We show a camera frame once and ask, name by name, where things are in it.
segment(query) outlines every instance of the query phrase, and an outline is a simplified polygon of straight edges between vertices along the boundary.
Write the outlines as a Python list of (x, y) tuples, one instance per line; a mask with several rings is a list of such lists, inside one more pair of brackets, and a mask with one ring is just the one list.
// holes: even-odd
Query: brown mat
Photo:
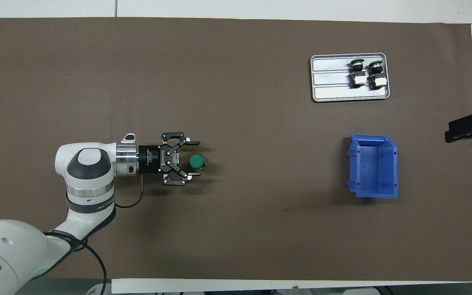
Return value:
[[(384, 52), (391, 96), (314, 103), (314, 54)], [(282, 20), (0, 19), (0, 218), (65, 216), (65, 143), (184, 131), (204, 175), (150, 177), (89, 242), (112, 278), (472, 281), (469, 25)], [(399, 149), (399, 199), (348, 191), (350, 133)], [(138, 179), (116, 181), (118, 203)], [(99, 278), (87, 252), (53, 277)]]

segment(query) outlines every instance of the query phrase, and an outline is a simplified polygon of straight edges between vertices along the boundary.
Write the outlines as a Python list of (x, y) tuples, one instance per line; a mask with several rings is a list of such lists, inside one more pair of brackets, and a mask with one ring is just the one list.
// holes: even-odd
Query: blue plastic container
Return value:
[(351, 192), (361, 198), (398, 198), (397, 146), (388, 136), (350, 137)]

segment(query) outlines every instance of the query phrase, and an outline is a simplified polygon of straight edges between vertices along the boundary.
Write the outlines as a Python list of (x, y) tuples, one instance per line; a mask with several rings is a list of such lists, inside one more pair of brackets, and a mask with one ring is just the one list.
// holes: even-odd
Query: black band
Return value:
[(78, 213), (95, 213), (99, 211), (103, 211), (107, 209), (110, 205), (114, 204), (114, 194), (107, 199), (105, 202), (101, 202), (99, 204), (94, 204), (94, 205), (77, 205), (69, 200), (69, 195), (67, 192), (65, 192), (66, 196), (66, 203), (67, 207), (71, 209), (72, 211), (78, 212)]
[(101, 153), (100, 160), (92, 165), (84, 165), (77, 160), (83, 150), (85, 149), (78, 151), (68, 164), (67, 172), (69, 175), (77, 179), (97, 179), (109, 172), (111, 164), (106, 151), (98, 149)]

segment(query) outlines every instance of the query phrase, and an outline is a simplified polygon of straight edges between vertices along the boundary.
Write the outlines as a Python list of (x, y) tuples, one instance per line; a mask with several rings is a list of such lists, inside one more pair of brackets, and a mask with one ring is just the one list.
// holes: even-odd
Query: silver tray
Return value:
[[(363, 58), (363, 71), (368, 73), (369, 63), (382, 60), (383, 71), (387, 75), (387, 86), (372, 90), (369, 84), (352, 88), (349, 85), (349, 63), (355, 58)], [(364, 54), (326, 54), (311, 58), (311, 80), (313, 99), (317, 102), (372, 100), (389, 97), (389, 72), (386, 55), (379, 53)]]

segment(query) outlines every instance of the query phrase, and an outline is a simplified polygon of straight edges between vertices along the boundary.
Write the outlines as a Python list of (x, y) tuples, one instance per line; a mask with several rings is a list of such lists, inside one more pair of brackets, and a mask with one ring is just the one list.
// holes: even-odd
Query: white robotic arm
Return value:
[[(13, 295), (29, 280), (44, 275), (80, 246), (77, 241), (86, 240), (114, 219), (114, 176), (157, 172), (163, 174), (163, 185), (185, 185), (192, 176), (200, 175), (178, 168), (177, 153), (182, 145), (199, 142), (191, 142), (182, 132), (164, 133), (161, 138), (161, 145), (141, 145), (139, 149), (133, 133), (120, 144), (61, 146), (55, 167), (67, 185), (67, 219), (47, 236), (24, 222), (0, 220), (0, 294)], [(170, 138), (179, 143), (168, 145)], [(182, 179), (172, 180), (171, 171)]]

